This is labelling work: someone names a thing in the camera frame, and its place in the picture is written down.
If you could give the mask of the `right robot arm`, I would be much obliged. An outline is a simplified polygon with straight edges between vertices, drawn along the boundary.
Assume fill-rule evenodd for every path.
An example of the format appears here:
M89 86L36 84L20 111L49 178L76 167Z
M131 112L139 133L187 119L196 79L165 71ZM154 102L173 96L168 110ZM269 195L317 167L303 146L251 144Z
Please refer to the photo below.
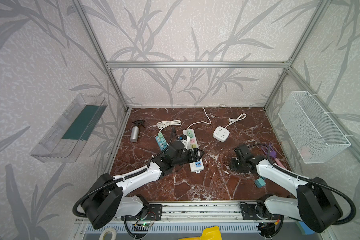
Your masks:
M232 171L257 174L292 194L292 198L265 195L258 199L253 210L259 218L290 217L321 233L331 225L343 225L356 217L357 209L349 196L319 177L311 179L283 168L270 156L271 147L266 148L266 156L256 156L251 146L240 145L234 149L236 156L230 163Z

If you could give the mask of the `teal power strip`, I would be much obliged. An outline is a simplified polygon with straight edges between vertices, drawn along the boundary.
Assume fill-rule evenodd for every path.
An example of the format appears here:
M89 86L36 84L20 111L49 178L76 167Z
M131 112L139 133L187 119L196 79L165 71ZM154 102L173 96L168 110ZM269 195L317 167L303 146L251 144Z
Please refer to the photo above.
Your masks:
M168 146L166 139L164 138L164 136L161 133L159 135L157 135L155 137L155 139L156 139L161 151L163 151Z

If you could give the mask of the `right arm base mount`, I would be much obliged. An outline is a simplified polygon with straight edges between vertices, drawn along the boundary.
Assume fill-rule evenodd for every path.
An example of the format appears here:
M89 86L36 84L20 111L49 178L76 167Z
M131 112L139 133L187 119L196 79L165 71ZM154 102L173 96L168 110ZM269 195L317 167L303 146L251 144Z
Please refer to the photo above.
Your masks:
M243 220L260 221L268 219L268 217L264 216L263 213L260 213L260 210L257 210L256 203L240 202L239 208L241 210Z

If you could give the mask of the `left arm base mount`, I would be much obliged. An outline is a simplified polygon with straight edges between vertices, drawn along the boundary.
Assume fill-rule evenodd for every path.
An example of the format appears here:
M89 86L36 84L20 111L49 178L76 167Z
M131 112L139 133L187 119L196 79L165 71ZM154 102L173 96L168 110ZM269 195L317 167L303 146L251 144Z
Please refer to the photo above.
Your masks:
M140 221L160 221L163 213L163 205L151 204L144 206L138 215Z

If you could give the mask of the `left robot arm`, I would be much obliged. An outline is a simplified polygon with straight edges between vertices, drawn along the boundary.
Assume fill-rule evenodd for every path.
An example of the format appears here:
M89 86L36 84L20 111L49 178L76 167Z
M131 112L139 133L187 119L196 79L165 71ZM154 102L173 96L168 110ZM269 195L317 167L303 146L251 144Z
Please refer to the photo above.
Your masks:
M149 213L149 203L142 196L130 196L134 190L171 174L175 166L195 163L204 151L187 149L184 140L176 140L152 156L147 165L117 176L101 175L88 192L74 204L76 217L87 218L94 229L100 229L115 217L143 219Z

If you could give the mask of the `long white power strip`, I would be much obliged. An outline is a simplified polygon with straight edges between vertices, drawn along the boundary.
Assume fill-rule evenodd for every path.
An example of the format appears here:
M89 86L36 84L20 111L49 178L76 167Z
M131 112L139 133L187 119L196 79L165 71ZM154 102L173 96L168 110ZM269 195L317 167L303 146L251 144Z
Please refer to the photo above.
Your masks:
M199 148L194 129L183 130L182 133L190 138L186 147L187 149ZM192 173L199 174L204 170L204 164L202 160L190 163L189 166Z

